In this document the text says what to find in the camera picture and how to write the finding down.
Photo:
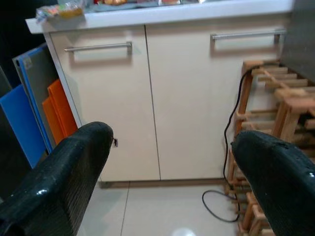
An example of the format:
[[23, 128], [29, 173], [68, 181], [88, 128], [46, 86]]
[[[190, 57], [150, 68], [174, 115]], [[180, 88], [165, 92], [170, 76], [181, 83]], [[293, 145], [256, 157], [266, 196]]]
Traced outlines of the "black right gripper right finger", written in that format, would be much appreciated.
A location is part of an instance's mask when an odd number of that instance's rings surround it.
[[315, 163], [297, 146], [259, 131], [231, 144], [276, 236], [315, 236]]

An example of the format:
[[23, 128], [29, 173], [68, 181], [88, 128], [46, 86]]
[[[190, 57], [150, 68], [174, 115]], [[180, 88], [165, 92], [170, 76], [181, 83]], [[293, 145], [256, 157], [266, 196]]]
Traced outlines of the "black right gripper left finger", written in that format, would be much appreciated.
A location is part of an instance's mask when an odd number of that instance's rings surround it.
[[0, 204], [0, 236], [76, 236], [113, 139], [94, 121], [62, 140]]

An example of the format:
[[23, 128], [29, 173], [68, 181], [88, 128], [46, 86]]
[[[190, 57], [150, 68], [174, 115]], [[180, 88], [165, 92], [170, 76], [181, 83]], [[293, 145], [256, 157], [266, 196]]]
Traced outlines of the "colourful clear snack packet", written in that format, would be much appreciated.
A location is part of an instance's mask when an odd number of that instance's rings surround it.
[[53, 19], [68, 19], [83, 15], [85, 8], [84, 0], [66, 0], [62, 4], [43, 6], [36, 10], [36, 22], [43, 23]]

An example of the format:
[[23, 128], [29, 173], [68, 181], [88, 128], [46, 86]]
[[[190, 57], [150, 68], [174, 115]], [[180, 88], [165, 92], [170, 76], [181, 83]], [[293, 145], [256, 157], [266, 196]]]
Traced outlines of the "grey fridge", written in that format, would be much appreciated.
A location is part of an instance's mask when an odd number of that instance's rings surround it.
[[315, 0], [295, 0], [280, 63], [315, 83]]

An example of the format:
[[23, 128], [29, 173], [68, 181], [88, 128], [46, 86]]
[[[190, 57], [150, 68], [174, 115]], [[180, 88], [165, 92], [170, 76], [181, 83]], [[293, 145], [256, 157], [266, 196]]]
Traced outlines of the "orange board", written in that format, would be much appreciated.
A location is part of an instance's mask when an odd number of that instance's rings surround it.
[[77, 129], [74, 116], [65, 95], [60, 79], [55, 80], [48, 87], [49, 98], [57, 115], [63, 138], [72, 135]]
[[43, 110], [46, 115], [50, 130], [52, 132], [55, 144], [58, 145], [59, 142], [64, 138], [61, 125], [59, 123], [57, 113], [53, 107], [50, 97], [46, 98], [42, 102]]

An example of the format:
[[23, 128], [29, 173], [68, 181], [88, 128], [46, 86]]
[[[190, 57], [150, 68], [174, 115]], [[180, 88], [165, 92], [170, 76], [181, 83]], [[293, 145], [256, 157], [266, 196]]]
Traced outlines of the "bright blue board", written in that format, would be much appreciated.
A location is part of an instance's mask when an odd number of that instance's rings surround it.
[[31, 168], [43, 157], [46, 146], [22, 85], [0, 98], [0, 107]]

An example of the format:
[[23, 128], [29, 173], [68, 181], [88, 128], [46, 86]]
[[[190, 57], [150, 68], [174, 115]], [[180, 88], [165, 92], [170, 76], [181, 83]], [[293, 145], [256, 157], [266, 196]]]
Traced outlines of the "wooden slatted rack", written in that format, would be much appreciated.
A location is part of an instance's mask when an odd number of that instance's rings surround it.
[[[276, 60], [245, 61], [236, 107], [235, 134], [256, 130], [300, 147], [315, 163], [315, 84]], [[264, 82], [276, 105], [272, 109], [247, 111], [253, 80]], [[226, 147], [223, 170], [225, 192], [233, 197], [238, 216], [237, 236], [274, 236], [248, 181]]]

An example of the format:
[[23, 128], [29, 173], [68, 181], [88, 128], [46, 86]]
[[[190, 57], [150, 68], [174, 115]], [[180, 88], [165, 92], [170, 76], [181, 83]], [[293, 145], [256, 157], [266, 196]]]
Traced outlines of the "cream cabinet door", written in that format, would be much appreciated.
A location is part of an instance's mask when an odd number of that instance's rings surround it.
[[283, 18], [236, 18], [146, 27], [160, 177], [220, 178], [223, 131], [246, 60], [276, 59], [281, 44], [219, 49], [211, 34], [284, 29]]
[[[103, 181], [160, 178], [147, 44], [143, 26], [51, 34], [82, 124], [101, 121], [115, 141], [101, 173]], [[76, 60], [64, 48], [131, 41], [132, 55], [120, 59]]]

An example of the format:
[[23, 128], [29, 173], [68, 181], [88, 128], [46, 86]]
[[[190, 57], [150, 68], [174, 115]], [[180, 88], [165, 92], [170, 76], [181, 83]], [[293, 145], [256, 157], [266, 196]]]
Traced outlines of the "grey board with blue edge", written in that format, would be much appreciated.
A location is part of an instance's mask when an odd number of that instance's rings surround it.
[[50, 153], [56, 146], [42, 103], [48, 98], [48, 87], [58, 74], [46, 43], [12, 59], [35, 116], [37, 126]]

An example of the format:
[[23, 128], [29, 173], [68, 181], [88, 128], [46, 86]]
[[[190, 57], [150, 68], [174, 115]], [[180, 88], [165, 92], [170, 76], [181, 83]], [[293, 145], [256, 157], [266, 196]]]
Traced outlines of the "grey cloth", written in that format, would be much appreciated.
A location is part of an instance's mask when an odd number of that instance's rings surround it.
[[141, 8], [152, 8], [159, 7], [159, 3], [156, 1], [151, 2], [127, 2], [122, 5], [94, 5], [90, 8], [91, 12], [110, 12], [110, 11], [121, 11], [121, 10], [132, 10], [132, 9], [141, 9]]

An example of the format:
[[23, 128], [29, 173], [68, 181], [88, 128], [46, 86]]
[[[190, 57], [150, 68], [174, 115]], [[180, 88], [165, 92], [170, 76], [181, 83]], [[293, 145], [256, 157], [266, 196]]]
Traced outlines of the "cream kitchen cabinet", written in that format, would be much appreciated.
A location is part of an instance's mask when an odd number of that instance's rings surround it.
[[[50, 54], [54, 61], [58, 76], [60, 78], [64, 92], [66, 94], [68, 103], [70, 105], [72, 114], [74, 116], [75, 122], [77, 126], [80, 127], [85, 124], [81, 123], [78, 113], [76, 111], [75, 104], [71, 97], [70, 90], [68, 88], [65, 76], [62, 71], [61, 64], [58, 59], [58, 55], [56, 53], [54, 44], [51, 39], [52, 33], [76, 30], [94, 30], [143, 26], [145, 28], [146, 36], [146, 27], [149, 25], [258, 17], [276, 19], [283, 18], [286, 20], [287, 25], [287, 22], [289, 20], [289, 14], [293, 9], [293, 5], [294, 0], [218, 0], [218, 1], [198, 0], [196, 3], [191, 4], [183, 3], [174, 6], [165, 5], [159, 7], [132, 10], [89, 12], [71, 19], [53, 19], [51, 21], [46, 21], [44, 23], [39, 24], [36, 22], [36, 19], [33, 18], [27, 19], [26, 23], [32, 34], [44, 35]], [[148, 66], [151, 81], [149, 56]]]

